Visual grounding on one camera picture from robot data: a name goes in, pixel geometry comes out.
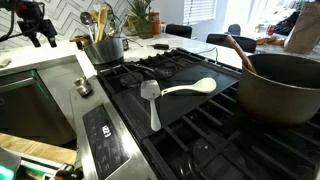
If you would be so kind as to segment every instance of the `dark cooking pot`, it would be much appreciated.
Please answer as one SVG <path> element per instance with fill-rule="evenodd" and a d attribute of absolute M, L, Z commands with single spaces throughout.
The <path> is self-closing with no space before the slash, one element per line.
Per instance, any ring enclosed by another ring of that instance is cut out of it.
<path fill-rule="evenodd" d="M 255 121 L 300 125 L 320 109 L 320 63 L 279 54 L 249 56 L 259 75 L 242 67 L 237 92 L 240 108 Z"/>

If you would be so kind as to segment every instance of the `potted plant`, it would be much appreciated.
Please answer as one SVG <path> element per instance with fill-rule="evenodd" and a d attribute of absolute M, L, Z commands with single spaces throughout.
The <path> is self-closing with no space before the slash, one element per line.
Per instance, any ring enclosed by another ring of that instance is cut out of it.
<path fill-rule="evenodd" d="M 153 21 L 149 18 L 151 0 L 127 0 L 130 11 L 136 17 L 135 28 L 142 39 L 153 37 Z"/>

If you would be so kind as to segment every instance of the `white countertop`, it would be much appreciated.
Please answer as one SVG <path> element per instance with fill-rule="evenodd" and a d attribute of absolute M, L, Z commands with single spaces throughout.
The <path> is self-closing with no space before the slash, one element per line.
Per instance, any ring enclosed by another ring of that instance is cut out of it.
<path fill-rule="evenodd" d="M 156 43 L 169 44 L 170 48 L 184 48 L 190 52 L 198 53 L 208 51 L 214 47 L 218 50 L 218 61 L 225 64 L 229 64 L 234 67 L 241 68 L 241 59 L 233 49 L 207 44 L 200 41 L 190 40 L 178 36 L 160 34 L 152 39 L 142 40 L 138 37 L 129 37 L 144 47 L 140 47 L 138 44 L 130 42 L 130 49 L 124 52 L 125 61 L 137 61 L 140 58 L 146 58 L 148 56 L 155 56 L 158 53 L 163 53 L 162 50 L 155 50 L 153 45 Z M 63 59 L 76 58 L 80 63 L 80 66 L 86 77 L 91 77 L 96 74 L 90 60 L 88 59 L 85 52 L 77 49 L 75 43 L 69 41 L 57 42 L 58 47 L 51 48 L 49 44 L 42 44 L 42 47 L 35 48 L 33 46 L 15 48 L 5 51 L 0 51 L 0 58 L 11 58 L 12 62 L 6 67 L 0 69 L 0 76 L 5 74 L 11 74 L 27 69 L 41 67 L 45 63 L 61 63 Z M 215 60 L 216 51 L 201 53 L 201 56 Z"/>

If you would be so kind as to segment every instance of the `window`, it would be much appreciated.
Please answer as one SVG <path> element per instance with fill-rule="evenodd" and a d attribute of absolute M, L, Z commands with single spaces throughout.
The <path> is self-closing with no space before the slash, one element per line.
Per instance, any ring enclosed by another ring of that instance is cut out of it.
<path fill-rule="evenodd" d="M 193 25 L 216 17 L 217 0 L 184 0 L 183 24 Z"/>

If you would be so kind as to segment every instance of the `metal spatula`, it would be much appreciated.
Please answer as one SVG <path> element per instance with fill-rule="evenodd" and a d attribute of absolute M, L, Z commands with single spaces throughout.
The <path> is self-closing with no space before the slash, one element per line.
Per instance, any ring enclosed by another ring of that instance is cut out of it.
<path fill-rule="evenodd" d="M 161 128 L 156 104 L 154 102 L 154 100 L 159 96 L 160 88 L 156 80 L 144 81 L 141 83 L 141 97 L 150 101 L 151 129 L 154 131 L 158 131 Z"/>

